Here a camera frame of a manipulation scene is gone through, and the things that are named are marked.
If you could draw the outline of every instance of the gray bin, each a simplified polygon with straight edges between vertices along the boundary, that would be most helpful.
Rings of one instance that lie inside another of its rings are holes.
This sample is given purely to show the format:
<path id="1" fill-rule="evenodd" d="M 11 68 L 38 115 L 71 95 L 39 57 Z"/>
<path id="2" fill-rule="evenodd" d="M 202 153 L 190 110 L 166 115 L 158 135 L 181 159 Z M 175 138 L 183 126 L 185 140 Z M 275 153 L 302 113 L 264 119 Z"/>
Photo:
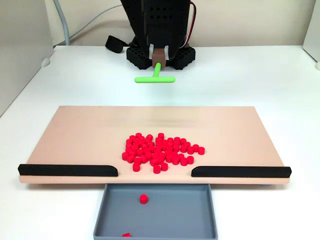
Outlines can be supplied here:
<path id="1" fill-rule="evenodd" d="M 210 185 L 107 184 L 93 237 L 123 240 L 125 233 L 139 240 L 216 240 Z"/>

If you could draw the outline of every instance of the black strap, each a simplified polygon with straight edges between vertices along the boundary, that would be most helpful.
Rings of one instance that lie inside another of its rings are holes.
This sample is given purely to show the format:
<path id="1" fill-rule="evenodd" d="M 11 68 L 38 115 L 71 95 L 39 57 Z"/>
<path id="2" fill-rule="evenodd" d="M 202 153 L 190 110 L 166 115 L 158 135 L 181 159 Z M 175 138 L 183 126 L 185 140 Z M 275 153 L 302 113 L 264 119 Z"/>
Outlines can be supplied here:
<path id="1" fill-rule="evenodd" d="M 289 166 L 197 166 L 191 177 L 198 178 L 289 178 Z"/>
<path id="2" fill-rule="evenodd" d="M 105 47 L 116 54 L 121 53 L 124 47 L 128 46 L 129 45 L 124 41 L 121 41 L 120 39 L 111 35 L 108 37 L 108 40 L 105 43 Z"/>
<path id="3" fill-rule="evenodd" d="M 18 171 L 21 176 L 118 176 L 118 170 L 110 165 L 20 164 Z"/>

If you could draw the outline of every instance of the white table surface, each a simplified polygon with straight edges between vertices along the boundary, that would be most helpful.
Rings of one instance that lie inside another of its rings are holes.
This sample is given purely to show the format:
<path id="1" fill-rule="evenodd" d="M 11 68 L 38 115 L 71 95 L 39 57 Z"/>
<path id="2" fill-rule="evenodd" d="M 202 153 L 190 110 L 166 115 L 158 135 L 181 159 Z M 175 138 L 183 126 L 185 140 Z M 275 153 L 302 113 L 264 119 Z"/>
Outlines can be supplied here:
<path id="1" fill-rule="evenodd" d="M 59 46 L 0 117 L 0 239 L 90 240 L 101 185 L 28 185 L 29 158 L 59 105 L 255 106 L 288 185 L 213 185 L 219 240 L 316 239 L 320 215 L 320 71 L 301 46 L 206 47 L 173 84 L 102 46 Z"/>

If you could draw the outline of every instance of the green handle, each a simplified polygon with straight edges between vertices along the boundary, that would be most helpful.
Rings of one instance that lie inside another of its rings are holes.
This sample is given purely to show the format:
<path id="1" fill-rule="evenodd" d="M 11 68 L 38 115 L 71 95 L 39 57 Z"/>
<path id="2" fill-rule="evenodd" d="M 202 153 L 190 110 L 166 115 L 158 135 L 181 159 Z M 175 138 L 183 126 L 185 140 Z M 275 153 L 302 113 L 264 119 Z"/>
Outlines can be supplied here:
<path id="1" fill-rule="evenodd" d="M 161 63 L 155 64 L 153 76 L 136 77 L 134 81 L 138 84 L 159 84 L 159 83 L 174 83 L 176 79 L 173 76 L 159 76 L 161 70 Z"/>

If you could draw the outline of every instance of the pink board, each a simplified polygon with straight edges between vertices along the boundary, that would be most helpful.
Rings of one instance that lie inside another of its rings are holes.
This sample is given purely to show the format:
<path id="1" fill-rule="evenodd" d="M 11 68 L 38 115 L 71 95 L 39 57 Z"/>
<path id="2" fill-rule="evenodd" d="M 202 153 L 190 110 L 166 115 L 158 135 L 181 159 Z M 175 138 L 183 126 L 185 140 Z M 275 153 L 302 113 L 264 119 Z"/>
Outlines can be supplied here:
<path id="1" fill-rule="evenodd" d="M 164 133 L 165 138 L 186 138 L 205 147 L 193 154 L 194 164 L 169 164 L 168 171 L 153 173 L 142 164 L 133 172 L 122 160 L 130 135 Z M 254 107 L 133 107 L 60 106 L 36 145 L 27 164 L 111 165 L 118 176 L 21 175 L 22 183 L 188 183 L 286 184 L 290 178 L 192 177 L 197 166 L 283 167 Z"/>

